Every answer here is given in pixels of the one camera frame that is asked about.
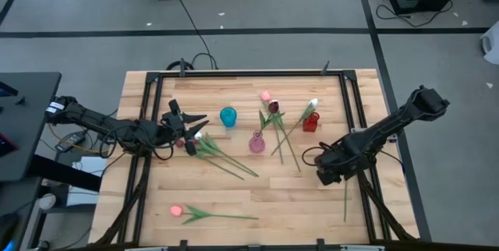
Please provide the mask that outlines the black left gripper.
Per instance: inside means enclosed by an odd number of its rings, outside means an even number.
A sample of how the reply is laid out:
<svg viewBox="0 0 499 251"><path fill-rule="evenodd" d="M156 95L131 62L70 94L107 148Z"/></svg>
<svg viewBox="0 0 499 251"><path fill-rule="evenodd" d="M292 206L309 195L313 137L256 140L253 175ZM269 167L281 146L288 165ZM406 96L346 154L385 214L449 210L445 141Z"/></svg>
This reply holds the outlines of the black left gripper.
<svg viewBox="0 0 499 251"><path fill-rule="evenodd" d="M206 118L206 115L187 115L182 113L177 100L173 99L168 102L170 112L162 115L161 123L169 130L172 131L173 143L182 139L185 142L185 149L189 156L196 155L196 147L192 140L196 137L197 133L209 122L201 122L189 129L186 128L186 123L193 123Z"/></svg>

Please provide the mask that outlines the white artificial tulip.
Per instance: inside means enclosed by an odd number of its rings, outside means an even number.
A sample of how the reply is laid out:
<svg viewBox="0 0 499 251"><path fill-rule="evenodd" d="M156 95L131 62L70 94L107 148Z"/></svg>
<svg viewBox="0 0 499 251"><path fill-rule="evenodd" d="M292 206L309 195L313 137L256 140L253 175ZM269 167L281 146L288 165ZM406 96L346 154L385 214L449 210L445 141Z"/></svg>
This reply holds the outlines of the white artificial tulip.
<svg viewBox="0 0 499 251"><path fill-rule="evenodd" d="M194 140L197 142L196 146L196 150L198 151L197 157L206 159L204 156L205 154L209 154L214 157L219 157L223 161L244 171L245 173L248 173L249 175L252 175L253 177L259 176L255 171L246 167L243 163L237 161L235 158L230 157L229 155L224 153L214 142L214 140L209 136L208 133L204 136L201 132L198 132L194 136Z"/></svg>
<svg viewBox="0 0 499 251"><path fill-rule="evenodd" d="M304 112L301 114L299 120L295 123L295 125L288 132L285 133L284 138L278 142L278 145L272 151L272 154L274 154L276 150L279 150L281 148L281 145L285 141L288 141L288 136L294 131L294 129L296 129L299 126L299 124L302 121L304 121L307 117L309 117L310 115L312 115L315 112L317 105L318 105L318 99L317 98L311 99L308 102L308 105L306 106Z"/></svg>

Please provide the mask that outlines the long green foreground stem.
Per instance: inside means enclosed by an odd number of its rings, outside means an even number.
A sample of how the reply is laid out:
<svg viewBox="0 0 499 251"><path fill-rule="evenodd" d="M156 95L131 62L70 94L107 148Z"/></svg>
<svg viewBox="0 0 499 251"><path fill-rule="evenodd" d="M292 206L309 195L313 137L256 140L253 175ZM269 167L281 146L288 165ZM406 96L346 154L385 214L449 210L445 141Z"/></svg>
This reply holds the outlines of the long green foreground stem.
<svg viewBox="0 0 499 251"><path fill-rule="evenodd" d="M258 217L251 217L251 216L212 214L212 213L206 212L204 210L200 210L198 208L192 207L190 205L186 205L185 207L172 206L172 207L170 207L169 212L174 217L182 217L182 216L188 215L189 218L187 220L185 220L182 224L191 224L195 221L199 221L199 220L209 218L209 217L223 217L223 218L244 219L244 220L258 220Z"/></svg>

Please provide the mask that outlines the teal glass vase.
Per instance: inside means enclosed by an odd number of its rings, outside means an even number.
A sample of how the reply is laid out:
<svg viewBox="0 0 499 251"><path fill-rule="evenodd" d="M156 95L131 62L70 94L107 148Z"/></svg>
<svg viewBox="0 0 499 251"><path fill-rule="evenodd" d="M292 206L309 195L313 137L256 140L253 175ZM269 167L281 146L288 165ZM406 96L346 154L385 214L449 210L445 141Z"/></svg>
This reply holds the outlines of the teal glass vase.
<svg viewBox="0 0 499 251"><path fill-rule="evenodd" d="M236 123L237 112L232 107L226 107L221 109L219 117L225 127L231 128Z"/></svg>

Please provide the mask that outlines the red glass vase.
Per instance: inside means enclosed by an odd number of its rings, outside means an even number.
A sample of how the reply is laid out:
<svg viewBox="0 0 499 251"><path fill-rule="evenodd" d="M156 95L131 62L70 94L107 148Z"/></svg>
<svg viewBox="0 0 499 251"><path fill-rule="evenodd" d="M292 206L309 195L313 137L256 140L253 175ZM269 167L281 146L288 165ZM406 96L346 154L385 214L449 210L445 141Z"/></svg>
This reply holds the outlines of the red glass vase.
<svg viewBox="0 0 499 251"><path fill-rule="evenodd" d="M317 112L312 112L303 120L303 132L315 133L318 127L320 115Z"/></svg>

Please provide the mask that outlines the pink glass vase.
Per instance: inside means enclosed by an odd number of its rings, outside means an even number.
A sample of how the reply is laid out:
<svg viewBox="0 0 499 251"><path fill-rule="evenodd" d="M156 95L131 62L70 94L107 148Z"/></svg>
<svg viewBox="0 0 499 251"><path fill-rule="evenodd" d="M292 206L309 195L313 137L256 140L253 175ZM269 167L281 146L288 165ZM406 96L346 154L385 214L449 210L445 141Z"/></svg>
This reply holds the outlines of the pink glass vase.
<svg viewBox="0 0 499 251"><path fill-rule="evenodd" d="M253 137L249 140L249 149L254 154L262 153L265 150L266 143L261 131L255 131Z"/></svg>

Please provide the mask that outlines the white box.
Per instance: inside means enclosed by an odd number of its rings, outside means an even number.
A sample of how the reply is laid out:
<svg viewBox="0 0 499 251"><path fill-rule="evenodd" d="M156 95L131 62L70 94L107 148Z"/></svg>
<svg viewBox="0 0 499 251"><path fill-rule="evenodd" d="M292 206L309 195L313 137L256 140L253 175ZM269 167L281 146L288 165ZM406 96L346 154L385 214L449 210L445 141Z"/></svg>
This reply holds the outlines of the white box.
<svg viewBox="0 0 499 251"><path fill-rule="evenodd" d="M97 156L83 156L80 161L73 162L76 177L69 185L67 207L97 204L101 177L106 166L107 161Z"/></svg>

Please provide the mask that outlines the black power adapter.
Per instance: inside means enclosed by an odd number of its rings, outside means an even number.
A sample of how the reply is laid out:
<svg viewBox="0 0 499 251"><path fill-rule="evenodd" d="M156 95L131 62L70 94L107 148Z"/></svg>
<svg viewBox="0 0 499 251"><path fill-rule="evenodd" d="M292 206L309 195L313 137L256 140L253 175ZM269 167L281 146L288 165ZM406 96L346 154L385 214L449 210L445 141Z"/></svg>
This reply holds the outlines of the black power adapter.
<svg viewBox="0 0 499 251"><path fill-rule="evenodd" d="M68 136L65 136L55 145L55 150L61 153L71 151L71 149L73 149L75 145L79 146L82 142L85 141L85 136L85 131L71 133Z"/></svg>

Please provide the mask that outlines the white round object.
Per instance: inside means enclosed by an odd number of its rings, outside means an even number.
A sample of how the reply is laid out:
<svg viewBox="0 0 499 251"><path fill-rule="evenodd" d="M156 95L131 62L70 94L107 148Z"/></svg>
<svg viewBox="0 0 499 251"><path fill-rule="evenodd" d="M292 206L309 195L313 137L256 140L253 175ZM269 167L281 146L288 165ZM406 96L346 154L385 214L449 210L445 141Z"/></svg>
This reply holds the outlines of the white round object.
<svg viewBox="0 0 499 251"><path fill-rule="evenodd" d="M50 210L57 204L57 202L58 198L55 194L47 193L39 199L38 205L41 210Z"/></svg>

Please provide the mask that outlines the black side desk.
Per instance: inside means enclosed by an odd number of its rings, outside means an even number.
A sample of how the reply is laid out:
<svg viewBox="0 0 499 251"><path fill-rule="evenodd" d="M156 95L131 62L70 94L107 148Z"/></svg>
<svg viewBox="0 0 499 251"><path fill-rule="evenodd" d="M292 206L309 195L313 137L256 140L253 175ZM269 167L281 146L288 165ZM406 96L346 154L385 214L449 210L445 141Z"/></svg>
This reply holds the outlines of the black side desk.
<svg viewBox="0 0 499 251"><path fill-rule="evenodd" d="M45 110L56 95L59 72L2 72L0 82L18 90L16 96L0 97L0 134L17 150L0 157L0 182L36 176L35 154L46 123Z"/></svg>

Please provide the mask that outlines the red tablet device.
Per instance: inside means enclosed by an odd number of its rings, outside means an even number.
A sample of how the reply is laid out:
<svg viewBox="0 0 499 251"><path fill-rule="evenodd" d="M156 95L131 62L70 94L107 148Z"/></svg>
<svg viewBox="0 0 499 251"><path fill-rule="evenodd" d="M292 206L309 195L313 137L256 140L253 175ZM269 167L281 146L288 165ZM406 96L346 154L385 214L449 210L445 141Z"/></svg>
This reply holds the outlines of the red tablet device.
<svg viewBox="0 0 499 251"><path fill-rule="evenodd" d="M18 146L0 133L0 157L11 154L18 150Z"/></svg>

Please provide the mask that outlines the dark handheld device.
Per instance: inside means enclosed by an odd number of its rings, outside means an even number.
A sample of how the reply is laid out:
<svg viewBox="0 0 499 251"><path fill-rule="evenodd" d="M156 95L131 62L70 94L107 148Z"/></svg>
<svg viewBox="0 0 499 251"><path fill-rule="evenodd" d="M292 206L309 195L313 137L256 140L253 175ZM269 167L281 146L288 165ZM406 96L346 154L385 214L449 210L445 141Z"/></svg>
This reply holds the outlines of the dark handheld device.
<svg viewBox="0 0 499 251"><path fill-rule="evenodd" d="M16 97L19 91L0 81L0 97Z"/></svg>

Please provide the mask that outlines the white plastic container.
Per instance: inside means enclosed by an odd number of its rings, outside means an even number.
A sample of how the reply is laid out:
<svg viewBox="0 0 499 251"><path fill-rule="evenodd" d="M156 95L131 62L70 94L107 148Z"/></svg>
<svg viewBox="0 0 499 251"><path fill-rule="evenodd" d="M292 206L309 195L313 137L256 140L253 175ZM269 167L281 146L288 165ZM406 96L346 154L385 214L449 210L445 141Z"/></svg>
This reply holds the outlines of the white plastic container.
<svg viewBox="0 0 499 251"><path fill-rule="evenodd" d="M499 21L480 37L483 58L493 64L499 65Z"/></svg>

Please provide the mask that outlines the black aluminium table frame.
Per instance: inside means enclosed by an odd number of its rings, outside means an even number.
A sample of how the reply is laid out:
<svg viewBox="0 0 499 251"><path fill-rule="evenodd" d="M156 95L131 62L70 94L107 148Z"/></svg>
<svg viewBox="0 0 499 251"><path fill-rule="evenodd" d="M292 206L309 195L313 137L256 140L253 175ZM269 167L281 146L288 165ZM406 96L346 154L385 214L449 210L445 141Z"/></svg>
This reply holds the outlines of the black aluminium table frame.
<svg viewBox="0 0 499 251"><path fill-rule="evenodd" d="M268 91L277 100L288 132L299 120L308 102L317 98L320 115L315 133L303 132L303 121L288 136L301 171L288 144L278 145L273 118L260 94ZM142 210L142 246L177 246L186 239L190 246L283 246L311 245L317 239L328 244L366 243L370 239L394 239L395 232L380 219L371 201L363 201L356 179L348 180L348 214L343 222L344 182L324 186L311 163L319 142L333 143L350 129L371 126L388 111L377 72L357 69L203 71L177 77L168 72L161 85L153 85L148 110L164 113L168 102L177 100L189 114L204 114L207 133L229 156L255 171L253 177L218 157L215 164L189 156L183 150L160 150L153 158ZM220 120L221 109L237 112L233 127ZM249 141L261 131L266 143L254 154ZM212 214L258 217L244 220L209 217L182 224L188 215L174 217L172 206L192 207Z"/></svg>

